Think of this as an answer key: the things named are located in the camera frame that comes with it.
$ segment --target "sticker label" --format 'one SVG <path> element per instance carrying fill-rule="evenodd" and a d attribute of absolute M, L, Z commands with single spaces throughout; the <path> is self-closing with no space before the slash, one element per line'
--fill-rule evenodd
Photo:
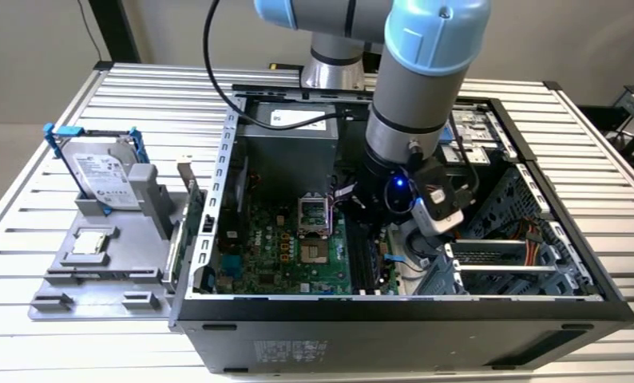
<path fill-rule="evenodd" d="M 431 266 L 431 261 L 428 260 L 428 258 L 422 258 L 420 259 L 420 268 L 427 269 L 430 266 Z"/>
<path fill-rule="evenodd" d="M 323 361 L 328 341 L 255 341 L 260 363 Z"/>
<path fill-rule="evenodd" d="M 296 124 L 299 122 L 311 120 L 312 118 L 322 117 L 326 112 L 318 110 L 286 110 L 276 109 L 272 111 L 272 125 L 286 126 Z M 319 121 L 314 124 L 298 128 L 298 130 L 326 130 L 326 121 Z"/>
<path fill-rule="evenodd" d="M 73 157 L 96 199 L 116 209 L 139 207 L 120 161 L 108 154 L 76 154 Z"/>

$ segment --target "black cable cord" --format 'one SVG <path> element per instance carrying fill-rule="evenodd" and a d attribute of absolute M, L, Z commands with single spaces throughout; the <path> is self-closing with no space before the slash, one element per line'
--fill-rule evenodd
<path fill-rule="evenodd" d="M 609 132 L 609 133 L 614 133 L 614 134 L 615 134 L 615 136 L 609 139 L 609 142 L 611 142 L 613 144 L 617 143 L 617 138 L 618 138 L 619 136 L 622 136 L 622 146 L 626 146 L 625 136 L 629 136 L 629 137 L 634 138 L 634 133 L 631 133 L 631 132 L 625 132 L 625 128 L 626 128 L 626 126 L 625 126 L 621 130 L 618 130 L 618 131 L 614 131 L 614 130 L 613 130 L 613 131 Z"/>
<path fill-rule="evenodd" d="M 507 229 L 509 227 L 511 227 L 514 225 L 514 223 L 518 223 L 519 221 L 522 221 L 521 218 L 518 219 L 513 219 L 511 221 L 506 222 L 503 225 L 501 225 L 499 227 L 497 227 L 490 233 L 487 233 L 483 237 L 483 239 L 491 239 L 494 237 L 494 235 L 497 234 L 505 234 L 502 232 L 502 230 Z"/>
<path fill-rule="evenodd" d="M 424 270 L 419 270 L 415 267 L 412 267 L 406 261 L 399 261 L 396 259 L 390 259 L 390 261 L 396 262 L 396 263 L 403 263 L 416 273 L 424 273 L 426 272 Z"/>
<path fill-rule="evenodd" d="M 414 238 L 419 234 L 420 234 L 420 229 L 415 228 L 410 232 L 410 234 L 406 236 L 406 244 L 404 245 L 406 245 L 407 250 L 410 251 L 410 253 L 412 255 L 415 255 L 416 257 L 423 258 L 423 259 L 430 258 L 430 257 L 436 257 L 438 254 L 428 254 L 428 253 L 424 253 L 423 251 L 419 251 L 418 249 L 415 249 L 415 247 L 414 247 Z"/>
<path fill-rule="evenodd" d="M 96 53 L 99 53 L 99 60 L 103 61 L 101 50 L 99 49 L 99 45 L 96 44 L 96 40 L 93 40 L 92 31 L 89 30 L 89 25 L 87 24 L 87 15 L 84 14 L 84 5 L 81 4 L 81 0 L 77 0 L 77 4 L 80 5 L 80 12 L 81 12 L 81 20 L 84 21 L 84 27 L 87 28 L 87 34 L 92 39 L 93 48 L 96 48 Z"/>
<path fill-rule="evenodd" d="M 463 161 L 466 162 L 467 167 L 473 173 L 473 185 L 471 185 L 471 193 L 473 197 L 478 195 L 479 190 L 479 176 L 478 176 L 478 169 L 475 169 L 475 165 L 471 164 L 470 159 L 467 158 L 466 147 L 463 146 L 463 137 L 458 134 L 457 124 L 450 124 L 451 132 L 454 133 L 454 137 L 457 138 L 458 150 L 462 153 Z"/>
<path fill-rule="evenodd" d="M 214 0 L 212 4 L 210 4 L 210 11 L 208 11 L 208 17 L 206 18 L 206 25 L 203 28 L 203 59 L 206 61 L 206 70 L 208 71 L 208 77 L 210 77 L 210 82 L 212 83 L 214 89 L 218 91 L 219 96 L 222 97 L 222 100 L 227 103 L 230 108 L 234 109 L 239 115 L 246 118 L 252 124 L 263 127 L 264 129 L 268 130 L 291 130 L 296 128 L 302 128 L 303 126 L 308 126 L 316 122 L 320 122 L 323 120 L 328 120 L 331 118 L 347 118 L 347 117 L 354 117 L 354 114 L 350 112 L 344 113 L 328 113 L 323 116 L 319 116 L 316 118 L 312 118 L 310 120 L 306 120 L 303 122 L 299 122 L 296 124 L 291 125 L 284 125 L 284 126 L 274 126 L 271 124 L 267 124 L 259 120 L 256 120 L 254 117 L 251 117 L 234 103 L 234 101 L 227 97 L 224 94 L 224 90 L 222 90 L 222 87 L 219 86 L 218 83 L 218 78 L 214 75 L 212 71 L 212 63 L 210 62 L 210 30 L 212 28 L 212 20 L 214 20 L 214 13 L 218 10 L 218 5 L 219 5 L 219 0 Z"/>

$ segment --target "black cable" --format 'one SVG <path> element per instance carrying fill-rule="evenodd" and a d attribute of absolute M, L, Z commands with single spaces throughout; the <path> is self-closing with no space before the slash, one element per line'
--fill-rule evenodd
<path fill-rule="evenodd" d="M 87 28 L 87 34 L 92 39 L 93 48 L 96 48 L 96 53 L 99 53 L 99 60 L 103 61 L 101 50 L 99 49 L 99 45 L 96 44 L 96 40 L 93 40 L 92 31 L 89 30 L 89 25 L 87 24 L 87 15 L 84 14 L 84 6 L 81 5 L 81 0 L 77 0 L 77 4 L 80 5 L 80 12 L 81 12 L 81 20 L 84 21 L 84 27 Z"/>
<path fill-rule="evenodd" d="M 234 109 L 239 115 L 246 118 L 252 124 L 263 127 L 264 129 L 268 130 L 291 130 L 296 128 L 302 128 L 303 126 L 311 125 L 316 122 L 320 122 L 323 120 L 328 120 L 331 118 L 346 118 L 346 117 L 354 117 L 352 113 L 344 112 L 344 113 L 328 113 L 323 116 L 319 116 L 316 118 L 312 118 L 311 120 L 299 122 L 296 124 L 291 125 L 284 125 L 284 126 L 274 126 L 271 124 L 267 124 L 259 120 L 256 120 L 254 117 L 251 117 L 231 101 L 231 99 L 227 97 L 224 94 L 224 90 L 222 90 L 222 87 L 219 87 L 218 79 L 214 76 L 212 72 L 212 63 L 210 62 L 210 30 L 212 28 L 212 19 L 214 19 L 214 13 L 218 10 L 218 5 L 219 5 L 219 0 L 214 0 L 212 4 L 210 4 L 210 11 L 208 11 L 208 17 L 206 18 L 206 25 L 203 28 L 203 59 L 206 61 L 206 70 L 208 72 L 208 77 L 210 77 L 210 82 L 212 83 L 214 89 L 218 91 L 219 96 L 222 97 L 222 100 L 227 103 L 230 108 Z"/>
<path fill-rule="evenodd" d="M 491 239 L 493 235 L 495 235 L 498 233 L 505 234 L 502 232 L 502 230 L 506 229 L 507 227 L 510 227 L 514 223 L 518 223 L 519 221 L 522 221 L 522 218 L 513 219 L 511 221 L 506 222 L 503 225 L 497 227 L 490 233 L 487 233 L 487 235 L 483 237 L 483 239 Z"/>
<path fill-rule="evenodd" d="M 392 262 L 396 262 L 396 263 L 403 263 L 416 273 L 424 273 L 426 272 L 426 270 L 419 270 L 419 269 L 414 268 L 406 261 L 399 261 L 396 259 L 388 259 L 388 261 L 392 261 Z"/>
<path fill-rule="evenodd" d="M 609 133 L 614 133 L 614 134 L 615 134 L 615 136 L 609 139 L 609 142 L 611 142 L 611 143 L 614 144 L 614 143 L 617 142 L 617 137 L 622 136 L 622 146 L 626 145 L 625 136 L 629 136 L 629 137 L 634 138 L 634 133 L 631 133 L 631 132 L 625 132 L 625 128 L 626 128 L 626 126 L 625 126 L 621 130 L 618 130 L 618 131 L 614 131 L 614 130 L 613 130 L 613 131 L 609 132 Z"/>
<path fill-rule="evenodd" d="M 410 253 L 412 255 L 415 255 L 416 257 L 423 258 L 423 259 L 430 258 L 430 257 L 436 257 L 438 256 L 436 253 L 435 254 L 428 254 L 428 253 L 424 253 L 423 251 L 419 251 L 419 250 L 415 249 L 415 247 L 414 247 L 414 238 L 419 234 L 420 234 L 420 229 L 415 228 L 410 232 L 410 234 L 406 236 L 406 244 L 404 245 L 406 245 L 407 250 L 410 251 Z"/>
<path fill-rule="evenodd" d="M 415 196 L 416 196 L 416 188 L 415 188 L 415 182 L 411 178 L 407 179 L 407 183 L 408 183 L 408 186 L 410 186 L 410 190 L 411 190 L 411 202 L 410 202 L 410 207 L 404 210 L 404 211 L 398 211 L 398 210 L 394 210 L 392 209 L 392 206 L 390 206 L 390 200 L 388 200 L 388 189 L 390 189 L 390 185 L 392 184 L 392 180 L 394 180 L 395 177 L 390 177 L 388 179 L 388 182 L 384 184 L 384 190 L 383 190 L 383 200 L 384 200 L 384 207 L 388 209 L 388 211 L 395 214 L 395 215 L 404 215 L 407 213 L 410 213 L 412 210 L 414 210 L 414 206 L 415 206 Z"/>
<path fill-rule="evenodd" d="M 457 138 L 458 150 L 462 153 L 463 161 L 466 162 L 466 165 L 470 168 L 470 171 L 473 173 L 471 193 L 474 197 L 478 195 L 478 189 L 479 189 L 478 169 L 475 169 L 475 166 L 471 164 L 470 159 L 467 158 L 466 147 L 463 146 L 463 137 L 458 134 L 457 124 L 450 123 L 450 126 L 451 126 L 451 132 L 454 133 L 454 137 Z"/>

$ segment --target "robotic arm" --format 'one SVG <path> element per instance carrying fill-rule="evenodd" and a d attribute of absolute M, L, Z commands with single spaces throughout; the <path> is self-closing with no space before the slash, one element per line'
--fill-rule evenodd
<path fill-rule="evenodd" d="M 264 20 L 334 35 L 343 44 L 350 38 L 372 42 L 383 38 L 366 166 L 356 184 L 338 197 L 355 196 L 358 214 L 371 219 L 387 216 L 383 224 L 402 222 L 411 213 L 426 236 L 450 230 L 462 222 L 462 208 L 473 201 L 478 180 L 474 177 L 473 190 L 454 190 L 432 153 L 482 48 L 491 1 L 256 0 L 255 4 Z M 322 61 L 323 52 L 346 52 L 322 49 L 315 41 L 312 56 Z"/>

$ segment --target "circuit board component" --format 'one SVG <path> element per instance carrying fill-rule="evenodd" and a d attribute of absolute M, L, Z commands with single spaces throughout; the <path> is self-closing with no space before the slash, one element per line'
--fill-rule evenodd
<path fill-rule="evenodd" d="M 326 239 L 331 234 L 332 212 L 328 198 L 308 193 L 298 201 L 299 236 L 316 234 Z"/>
<path fill-rule="evenodd" d="M 299 248 L 303 263 L 328 263 L 328 241 L 326 239 L 302 239 Z"/>

